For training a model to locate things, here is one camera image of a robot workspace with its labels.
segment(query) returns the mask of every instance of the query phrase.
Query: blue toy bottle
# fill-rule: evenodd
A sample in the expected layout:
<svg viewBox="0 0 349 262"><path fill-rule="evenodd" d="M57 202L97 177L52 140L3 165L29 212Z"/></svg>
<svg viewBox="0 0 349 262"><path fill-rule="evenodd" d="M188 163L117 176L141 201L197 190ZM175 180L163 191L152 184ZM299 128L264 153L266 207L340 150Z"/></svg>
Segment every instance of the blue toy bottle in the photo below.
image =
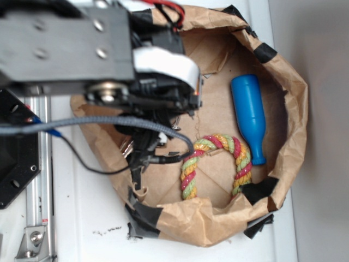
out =
<svg viewBox="0 0 349 262"><path fill-rule="evenodd" d="M241 75L231 81L235 113L241 135L249 144L252 165L262 165L266 159L262 141L266 132L266 118L256 75Z"/></svg>

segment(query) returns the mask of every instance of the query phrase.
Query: white surface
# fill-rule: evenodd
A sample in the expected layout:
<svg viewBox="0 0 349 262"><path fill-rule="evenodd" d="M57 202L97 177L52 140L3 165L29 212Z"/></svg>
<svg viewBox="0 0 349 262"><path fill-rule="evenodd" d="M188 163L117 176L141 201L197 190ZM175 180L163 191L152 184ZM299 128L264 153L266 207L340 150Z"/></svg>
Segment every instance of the white surface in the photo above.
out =
<svg viewBox="0 0 349 262"><path fill-rule="evenodd" d="M299 261L348 261L349 1L269 1L276 49L310 89L305 162L292 187Z"/></svg>
<svg viewBox="0 0 349 262"><path fill-rule="evenodd" d="M0 261L13 261L27 226L26 191L24 190L5 209L0 210L0 235L3 235L0 246Z"/></svg>
<svg viewBox="0 0 349 262"><path fill-rule="evenodd" d="M134 1L122 1L132 4ZM178 1L197 4L197 1ZM214 8L231 1L200 1ZM263 41L272 45L268 1L233 3ZM52 99L52 118L70 117L69 98ZM84 159L98 168L79 127L61 131L74 142ZM127 239L127 217L109 179L87 172L62 141L53 140L53 173L58 261L297 261L291 196L275 214L275 223L266 225L253 240L242 233L214 247L199 248L157 239Z"/></svg>

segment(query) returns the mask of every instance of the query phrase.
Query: rope toy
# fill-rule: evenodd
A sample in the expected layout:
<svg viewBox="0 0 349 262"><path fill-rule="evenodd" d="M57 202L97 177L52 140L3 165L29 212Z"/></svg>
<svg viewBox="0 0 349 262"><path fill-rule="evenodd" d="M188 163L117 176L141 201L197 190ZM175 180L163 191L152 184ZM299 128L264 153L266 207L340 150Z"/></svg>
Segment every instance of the rope toy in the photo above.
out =
<svg viewBox="0 0 349 262"><path fill-rule="evenodd" d="M189 200L196 197L197 189L195 175L197 163L207 152L224 148L234 155L236 164L236 176L233 183L232 195L235 197L240 192L240 186L250 184L251 181L251 154L250 150L234 136L214 134L204 136L194 143L194 154L184 160L180 180L182 181L182 198Z"/></svg>

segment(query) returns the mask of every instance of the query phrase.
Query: brown paper bag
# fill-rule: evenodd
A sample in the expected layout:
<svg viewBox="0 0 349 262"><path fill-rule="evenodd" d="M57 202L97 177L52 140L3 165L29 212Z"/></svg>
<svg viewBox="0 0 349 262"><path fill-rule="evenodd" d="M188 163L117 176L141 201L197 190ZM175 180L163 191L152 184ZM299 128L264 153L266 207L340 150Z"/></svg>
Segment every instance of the brown paper bag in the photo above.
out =
<svg viewBox="0 0 349 262"><path fill-rule="evenodd" d="M152 12L155 23L165 22L157 10ZM267 164L253 167L253 184L244 187L233 201L236 167L232 155L224 150L200 161L198 197L192 200L181 199L182 163L151 165L142 174L141 190L135 190L130 171L111 176L111 182L125 202L131 234L211 246L245 230L248 222L281 208L304 159L308 88L283 57L258 40L234 7L217 11L186 6L185 13L181 36L186 53L202 74L212 75L203 85L203 107L194 119L181 117L181 133L193 142L214 133L236 136L244 142L236 124L230 82L239 75L256 74L267 123L263 141ZM71 106L76 116L118 113L87 105L82 97L72 97ZM81 129L105 170L127 165L119 150L125 136L114 127L90 124ZM172 140L157 154L185 149Z"/></svg>

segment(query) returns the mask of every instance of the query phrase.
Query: black metal bracket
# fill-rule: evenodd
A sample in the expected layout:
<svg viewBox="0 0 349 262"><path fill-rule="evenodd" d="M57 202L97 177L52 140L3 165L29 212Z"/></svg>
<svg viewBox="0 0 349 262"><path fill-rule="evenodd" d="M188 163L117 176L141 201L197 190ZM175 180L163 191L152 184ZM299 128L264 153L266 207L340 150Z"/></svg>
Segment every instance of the black metal bracket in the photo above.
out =
<svg viewBox="0 0 349 262"><path fill-rule="evenodd" d="M0 90L0 124L28 123L35 114L7 90ZM39 173L38 134L0 136L0 209L6 209Z"/></svg>

